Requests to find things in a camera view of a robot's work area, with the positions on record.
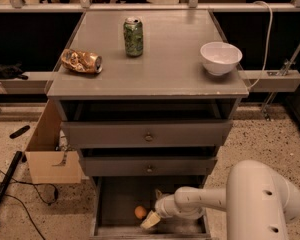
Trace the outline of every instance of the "white bowl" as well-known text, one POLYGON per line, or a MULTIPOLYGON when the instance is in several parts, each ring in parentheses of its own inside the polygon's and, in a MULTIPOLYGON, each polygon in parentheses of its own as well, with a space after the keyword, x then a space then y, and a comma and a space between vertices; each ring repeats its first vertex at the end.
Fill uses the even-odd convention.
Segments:
POLYGON ((242 59, 241 51, 228 43, 211 42, 200 49, 202 64, 212 75, 221 76, 233 70, 242 59))

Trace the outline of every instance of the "speckled floor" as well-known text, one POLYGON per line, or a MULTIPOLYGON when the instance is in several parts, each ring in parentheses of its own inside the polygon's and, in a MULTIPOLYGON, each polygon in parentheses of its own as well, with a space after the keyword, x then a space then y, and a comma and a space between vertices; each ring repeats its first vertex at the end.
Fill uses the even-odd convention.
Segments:
MULTIPOLYGON (((0 116, 0 169, 6 171, 17 150, 24 151, 40 108, 35 112, 4 111, 0 116), (9 135, 29 124, 31 129, 12 140, 9 135)), ((230 168, 238 161, 254 159, 261 161, 300 188, 300 132, 286 110, 281 106, 269 109, 272 121, 266 121, 260 108, 239 107, 235 114, 234 126, 225 145, 218 154, 218 163, 209 176, 206 187, 224 187, 230 168)), ((20 163, 14 178, 30 181, 27 163, 20 163)), ((24 202, 33 221, 46 239, 88 239, 94 191, 89 181, 82 184, 57 185, 59 199, 48 206, 41 202, 32 186, 11 184, 7 193, 24 202)), ((53 189, 41 186, 43 198, 51 200, 53 189)), ((208 221, 213 237, 226 240, 226 214, 208 210, 208 221)), ((21 204, 11 197, 5 197, 0 206, 0 240, 41 239, 21 204)), ((300 219, 288 226, 290 240, 300 240, 300 219)))

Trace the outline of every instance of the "drawer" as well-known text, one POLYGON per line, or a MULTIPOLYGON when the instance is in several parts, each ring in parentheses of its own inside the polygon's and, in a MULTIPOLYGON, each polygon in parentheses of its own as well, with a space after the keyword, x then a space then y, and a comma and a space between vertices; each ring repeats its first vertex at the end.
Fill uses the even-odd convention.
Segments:
POLYGON ((64 122, 70 145, 80 148, 221 146, 231 120, 192 122, 64 122))
POLYGON ((216 158, 201 148, 94 149, 80 159, 87 176, 208 175, 216 158))
POLYGON ((147 211, 155 210, 156 191, 173 194, 182 186, 200 187, 197 176, 156 177, 94 177, 97 195, 97 209, 94 217, 94 238, 90 239, 147 239, 147 240, 211 240, 209 225, 204 215, 200 219, 162 220, 149 230, 142 230, 142 220, 135 216, 137 206, 147 211))

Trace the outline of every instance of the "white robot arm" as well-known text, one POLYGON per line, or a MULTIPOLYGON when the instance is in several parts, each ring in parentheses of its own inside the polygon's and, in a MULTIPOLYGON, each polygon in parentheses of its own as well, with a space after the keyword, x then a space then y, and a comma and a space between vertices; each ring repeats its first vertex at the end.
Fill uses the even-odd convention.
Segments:
POLYGON ((228 240, 288 240, 286 223, 300 217, 300 191, 265 164, 235 165, 225 189, 181 187, 155 205, 161 218, 198 219, 203 207, 227 213, 228 240))

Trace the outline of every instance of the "green soda can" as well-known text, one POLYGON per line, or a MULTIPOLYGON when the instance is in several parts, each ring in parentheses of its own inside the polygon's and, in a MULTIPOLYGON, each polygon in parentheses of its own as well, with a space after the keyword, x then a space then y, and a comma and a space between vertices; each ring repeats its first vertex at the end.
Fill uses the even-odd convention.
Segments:
POLYGON ((129 17, 123 24, 126 54, 138 57, 143 53, 142 22, 137 17, 129 17))

